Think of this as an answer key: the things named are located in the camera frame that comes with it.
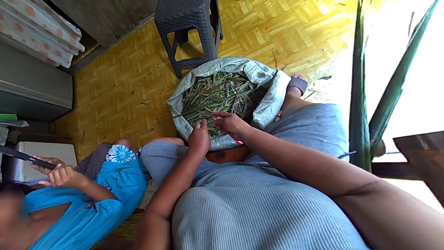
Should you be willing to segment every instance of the black handle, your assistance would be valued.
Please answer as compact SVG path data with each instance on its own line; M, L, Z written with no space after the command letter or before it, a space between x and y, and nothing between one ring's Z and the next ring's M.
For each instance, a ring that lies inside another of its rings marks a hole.
M9 156L15 157L15 158L22 159L24 161L28 161L28 162L36 164L36 165L42 166L42 167L47 168L47 169L51 169L52 170L52 169L54 169L56 167L54 164L51 164L51 163L46 162L46 161L39 160L39 159L34 158L34 157L30 156L30 155L27 155L25 153L22 153L20 151L17 151L15 149L11 149L11 148L8 148L8 147L2 146L2 145L0 145L0 152L2 152L4 154L7 154Z
M39 160L39 159L34 158L32 156L29 156L28 161L31 161L33 164L42 166L42 167L47 168L47 169L53 170L54 168L56 168L56 166L54 164L46 162L46 161Z

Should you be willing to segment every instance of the floral print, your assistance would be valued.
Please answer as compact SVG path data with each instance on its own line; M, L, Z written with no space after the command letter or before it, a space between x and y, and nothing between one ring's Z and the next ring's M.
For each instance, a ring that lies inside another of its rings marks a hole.
M127 162L134 159L138 159L138 157L131 149L123 145L113 145L108 151L105 161Z

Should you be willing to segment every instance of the hand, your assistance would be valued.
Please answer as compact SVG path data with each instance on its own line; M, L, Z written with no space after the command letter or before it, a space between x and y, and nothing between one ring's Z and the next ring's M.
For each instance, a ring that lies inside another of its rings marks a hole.
M65 163L63 161L61 161L59 158L41 157L41 156L33 156L33 157L37 158L39 160L42 160L42 161L46 161L46 162L52 163L52 164L54 164L54 165L56 165L58 167L65 165ZM31 164L31 167L33 169L35 169L35 170L38 170L40 173L46 174L46 175L48 175L52 171L51 169L47 169L47 168L44 168L44 167L41 167L41 166L38 166L38 165L35 165L35 164Z
M188 151L197 152L205 156L210 150L210 134L206 126L206 120L202 120L202 124L196 123L194 130L188 137Z
M72 165L58 166L48 174L48 177L49 181L39 181L39 184L43 184L46 187L53 186L80 189L89 181L86 176L75 171Z
M223 127L235 141L244 141L246 133L251 129L248 123L234 113L214 112L211 115L221 117L219 119L213 118L214 123L216 126Z

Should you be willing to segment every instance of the sack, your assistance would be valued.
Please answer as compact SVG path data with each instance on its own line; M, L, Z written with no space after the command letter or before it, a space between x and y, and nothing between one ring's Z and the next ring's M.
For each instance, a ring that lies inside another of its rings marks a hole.
M283 71L276 71L265 64L244 57L221 57L191 70L166 101L170 106L172 116L175 117L182 112L183 93L195 83L196 77L206 77L217 72L234 73L241 71L244 72L251 82L268 89L264 98L254 110L253 120L250 124L255 128L264 129L274 121L279 112L284 102L286 87L291 78ZM179 134L188 141L193 127L183 116L176 117L173 120ZM238 144L233 138L229 135L224 135L211 140L210 151L229 149L236 146Z

